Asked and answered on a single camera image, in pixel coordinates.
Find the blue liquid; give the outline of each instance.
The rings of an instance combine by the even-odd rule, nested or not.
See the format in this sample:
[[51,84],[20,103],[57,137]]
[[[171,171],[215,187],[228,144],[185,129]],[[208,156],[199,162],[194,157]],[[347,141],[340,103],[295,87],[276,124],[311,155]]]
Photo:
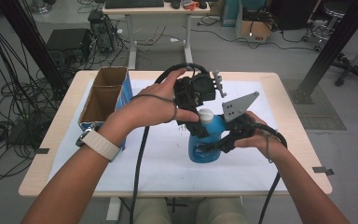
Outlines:
[[190,136],[188,140],[188,157],[197,163],[207,163],[219,159],[221,150],[202,151],[200,147],[219,141],[222,132],[226,130],[225,122],[217,116],[213,116],[212,122],[203,124],[203,126],[208,131],[209,137],[198,138],[197,136]]

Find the black pole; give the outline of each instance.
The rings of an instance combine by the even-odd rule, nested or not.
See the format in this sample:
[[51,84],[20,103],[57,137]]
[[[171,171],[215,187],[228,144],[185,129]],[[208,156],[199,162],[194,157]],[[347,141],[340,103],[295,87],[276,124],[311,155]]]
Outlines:
[[62,99],[68,89],[68,84],[62,78],[48,54],[45,41],[37,32],[34,23],[22,8],[19,0],[0,0],[0,10],[46,77],[55,98]]
[[338,54],[358,29],[358,0],[353,1],[335,32],[330,36],[315,63],[295,91],[291,91],[296,104],[311,103],[310,95]]

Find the keyboard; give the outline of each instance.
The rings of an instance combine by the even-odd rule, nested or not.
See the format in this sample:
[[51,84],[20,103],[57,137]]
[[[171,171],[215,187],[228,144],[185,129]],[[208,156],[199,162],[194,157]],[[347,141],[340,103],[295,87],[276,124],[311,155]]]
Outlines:
[[105,8],[164,7],[164,0],[106,0]]

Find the computer mouse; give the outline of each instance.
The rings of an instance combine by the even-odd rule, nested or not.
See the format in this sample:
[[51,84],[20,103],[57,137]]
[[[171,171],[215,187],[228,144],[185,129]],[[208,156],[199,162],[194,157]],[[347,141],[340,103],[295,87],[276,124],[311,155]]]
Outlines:
[[207,7],[206,2],[200,2],[200,8],[205,9]]
[[179,1],[171,1],[171,7],[173,7],[174,9],[179,9],[180,2]]

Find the blue bottle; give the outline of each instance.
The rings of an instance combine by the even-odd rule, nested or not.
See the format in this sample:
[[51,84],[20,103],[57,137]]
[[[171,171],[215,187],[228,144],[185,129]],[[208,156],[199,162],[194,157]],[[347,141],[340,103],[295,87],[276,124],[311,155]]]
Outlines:
[[200,146],[219,141],[222,132],[226,130],[226,124],[220,117],[214,115],[210,109],[201,109],[199,114],[201,123],[210,136],[198,138],[197,136],[190,135],[188,140],[188,156],[193,162],[197,163],[216,161],[220,157],[221,150],[201,151]]

